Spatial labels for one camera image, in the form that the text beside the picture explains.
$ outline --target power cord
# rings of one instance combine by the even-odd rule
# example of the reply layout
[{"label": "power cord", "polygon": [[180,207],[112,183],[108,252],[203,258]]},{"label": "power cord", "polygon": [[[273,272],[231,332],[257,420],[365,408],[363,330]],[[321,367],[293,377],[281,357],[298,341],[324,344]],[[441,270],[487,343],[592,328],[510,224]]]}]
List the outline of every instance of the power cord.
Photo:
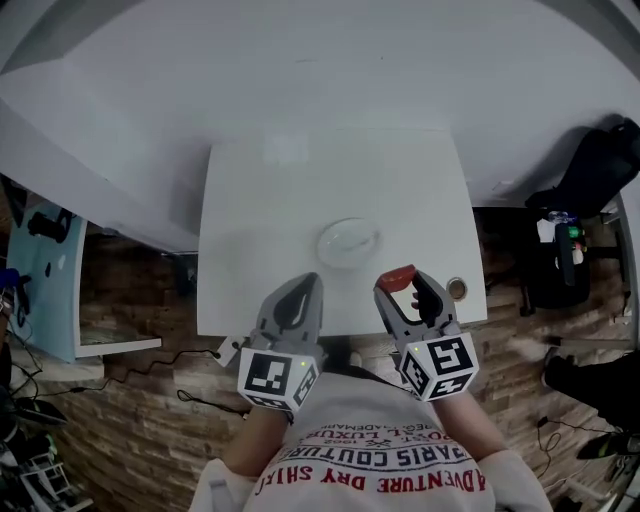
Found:
[{"label": "power cord", "polygon": [[540,451],[547,456],[547,465],[542,470],[542,473],[540,473],[538,475],[538,478],[542,478],[544,476],[544,474],[549,470],[549,467],[551,466],[551,460],[552,460],[551,459],[551,451],[553,451],[558,446],[558,444],[560,443],[560,440],[562,439],[562,434],[560,434],[560,432],[554,432],[553,434],[551,434],[549,436],[549,439],[547,439],[547,442],[544,444],[544,446],[542,446],[542,440],[540,439],[540,429],[543,426],[545,426],[547,423],[556,423],[558,425],[565,425],[565,426],[567,426],[569,428],[572,428],[574,430],[584,430],[586,432],[600,432],[601,434],[615,434],[616,433],[616,431],[612,431],[612,430],[601,430],[601,429],[598,429],[598,428],[586,428],[586,427],[582,427],[580,425],[570,425],[569,423],[565,423],[564,421],[550,420],[546,416],[543,416],[542,418],[540,418],[538,420],[538,423],[536,424],[536,427],[537,427],[537,430],[538,430],[538,447],[540,448]]},{"label": "power cord", "polygon": [[[42,367],[42,364],[33,355],[33,353],[29,350],[29,348],[27,346],[27,343],[26,343],[31,338],[31,336],[33,335],[33,327],[31,327],[31,324],[29,324],[31,332],[29,333],[29,336],[27,336],[26,339],[22,339],[22,337],[19,336],[16,333],[15,328],[14,328],[13,324],[11,323],[11,318],[8,315],[6,315],[5,313],[3,313],[3,314],[7,318],[7,320],[9,321],[9,324],[11,325],[11,330],[12,330],[11,334],[13,335],[13,337],[15,337],[20,342],[20,344],[23,346],[23,348],[27,351],[27,353],[31,357],[31,360],[33,361],[34,366],[36,367],[36,371],[35,372],[29,373],[27,370],[25,370],[21,366],[15,364],[15,363],[12,363],[13,366],[19,368],[22,371],[22,373],[26,377],[26,380],[17,389],[15,389],[15,390],[13,390],[11,392],[11,397],[13,397],[16,393],[18,393],[21,389],[23,389],[29,382],[33,382],[33,384],[35,386],[35,394],[31,397],[32,400],[35,400],[36,398],[39,398],[39,397],[60,396],[60,395],[65,395],[67,393],[84,393],[85,391],[103,391],[109,385],[109,383],[112,382],[112,381],[118,382],[120,384],[124,384],[127,381],[127,378],[129,377],[129,375],[131,373],[137,373],[138,375],[145,375],[145,376],[149,375],[149,373],[151,373],[151,370],[153,370],[153,367],[156,364],[161,364],[161,365],[165,365],[165,366],[173,366],[175,364],[175,362],[178,360],[178,358],[182,354],[210,354],[211,357],[213,357],[214,359],[219,359],[220,358],[220,354],[218,352],[215,352],[215,351],[209,350],[209,349],[203,349],[203,350],[181,350],[180,352],[176,353],[176,355],[173,357],[173,359],[171,361],[160,361],[160,360],[152,361],[151,364],[149,365],[149,367],[146,370],[137,370],[135,368],[129,368],[129,369],[127,369],[127,371],[124,374],[124,377],[122,379],[117,379],[115,377],[109,377],[104,381],[104,383],[100,387],[92,388],[92,387],[87,387],[87,386],[76,386],[76,387],[73,387],[73,388],[70,388],[70,389],[66,389],[64,391],[58,391],[56,393],[44,393],[44,394],[41,394],[39,392],[38,383],[37,383],[37,381],[35,380],[34,377],[37,374],[42,373],[43,367]],[[216,409],[219,409],[221,411],[232,413],[232,414],[237,414],[238,416],[240,416],[242,418],[244,418],[244,416],[249,413],[249,410],[240,411],[240,410],[228,407],[228,406],[226,406],[224,404],[217,404],[217,403],[214,403],[214,402],[207,402],[206,400],[203,400],[201,398],[194,397],[193,395],[191,395],[190,393],[188,393],[184,389],[178,389],[176,391],[176,395],[177,395],[178,399],[181,402],[196,402],[196,403],[199,403],[199,404],[210,405],[211,407],[215,407]]]}]

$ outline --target white t-shirt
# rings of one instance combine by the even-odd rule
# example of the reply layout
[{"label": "white t-shirt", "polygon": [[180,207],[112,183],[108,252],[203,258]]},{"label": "white t-shirt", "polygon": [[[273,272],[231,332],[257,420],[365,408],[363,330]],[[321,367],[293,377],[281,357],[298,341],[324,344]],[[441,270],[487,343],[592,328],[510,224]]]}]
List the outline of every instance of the white t-shirt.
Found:
[{"label": "white t-shirt", "polygon": [[372,380],[323,373],[258,479],[207,464],[193,512],[551,511],[512,451],[476,463],[429,404]]}]

